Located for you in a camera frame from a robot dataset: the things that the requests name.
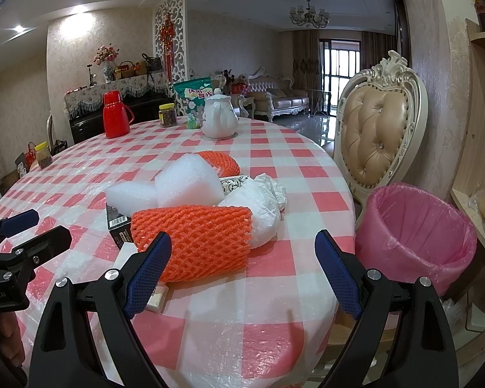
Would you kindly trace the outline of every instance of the chandelier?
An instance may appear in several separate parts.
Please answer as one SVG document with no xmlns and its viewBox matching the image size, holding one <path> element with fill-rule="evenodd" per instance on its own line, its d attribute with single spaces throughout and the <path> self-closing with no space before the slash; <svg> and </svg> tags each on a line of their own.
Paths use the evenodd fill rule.
<svg viewBox="0 0 485 388">
<path fill-rule="evenodd" d="M 319 14 L 316 13 L 314 6 L 310 4 L 311 0 L 307 0 L 307 11 L 304 13 L 304 6 L 299 5 L 298 9 L 291 7 L 289 11 L 289 18 L 294 25 L 313 25 L 315 28 L 324 28 L 330 22 L 329 13 L 327 13 L 323 8 L 319 9 Z"/>
</svg>

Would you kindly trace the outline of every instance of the teapot handle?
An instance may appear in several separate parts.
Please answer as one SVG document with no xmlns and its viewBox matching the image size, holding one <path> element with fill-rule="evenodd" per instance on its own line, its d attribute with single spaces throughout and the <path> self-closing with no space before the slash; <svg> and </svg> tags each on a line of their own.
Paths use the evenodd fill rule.
<svg viewBox="0 0 485 388">
<path fill-rule="evenodd" d="M 128 111 L 130 114 L 131 114 L 131 120 L 129 121 L 129 124 L 133 124 L 133 121 L 135 121 L 135 114 L 133 113 L 133 111 L 129 108 L 128 105 L 126 105 L 124 103 L 124 108 L 126 109 L 126 111 Z"/>
<path fill-rule="evenodd" d="M 218 128 L 221 128 L 221 102 L 213 103 L 213 121 Z"/>
</svg>

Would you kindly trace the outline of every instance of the white teapot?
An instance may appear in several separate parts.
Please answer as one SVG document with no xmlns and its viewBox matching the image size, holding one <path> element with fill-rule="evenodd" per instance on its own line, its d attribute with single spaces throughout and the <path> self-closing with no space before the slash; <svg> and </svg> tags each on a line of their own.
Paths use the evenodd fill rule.
<svg viewBox="0 0 485 388">
<path fill-rule="evenodd" d="M 232 106 L 232 98 L 216 89 L 214 95 L 205 99 L 201 131 L 209 138 L 222 140 L 237 131 L 238 118 Z"/>
</svg>

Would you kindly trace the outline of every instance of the barcode label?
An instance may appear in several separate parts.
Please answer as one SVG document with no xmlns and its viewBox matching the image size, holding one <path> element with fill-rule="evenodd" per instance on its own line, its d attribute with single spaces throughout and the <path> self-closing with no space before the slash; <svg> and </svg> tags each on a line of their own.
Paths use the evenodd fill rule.
<svg viewBox="0 0 485 388">
<path fill-rule="evenodd" d="M 110 220 L 110 228 L 113 226 L 117 226 L 121 223 L 127 222 L 128 218 L 126 216 L 120 216 L 119 218 L 116 218 L 114 220 Z"/>
</svg>

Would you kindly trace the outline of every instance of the white lattice partition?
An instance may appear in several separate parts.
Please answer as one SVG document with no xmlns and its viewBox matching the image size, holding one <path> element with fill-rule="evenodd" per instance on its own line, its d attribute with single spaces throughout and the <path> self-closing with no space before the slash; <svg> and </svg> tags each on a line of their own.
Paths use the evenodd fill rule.
<svg viewBox="0 0 485 388">
<path fill-rule="evenodd" d="M 167 13 L 171 13 L 171 20 L 174 23 L 176 36 L 174 37 L 174 66 L 172 77 L 169 79 L 169 94 L 174 95 L 172 84 L 179 81 L 189 80 L 188 61 L 187 61 L 187 0 L 165 0 L 155 10 L 155 56 L 165 61 L 163 46 L 159 39 L 159 32 L 166 21 Z"/>
</svg>

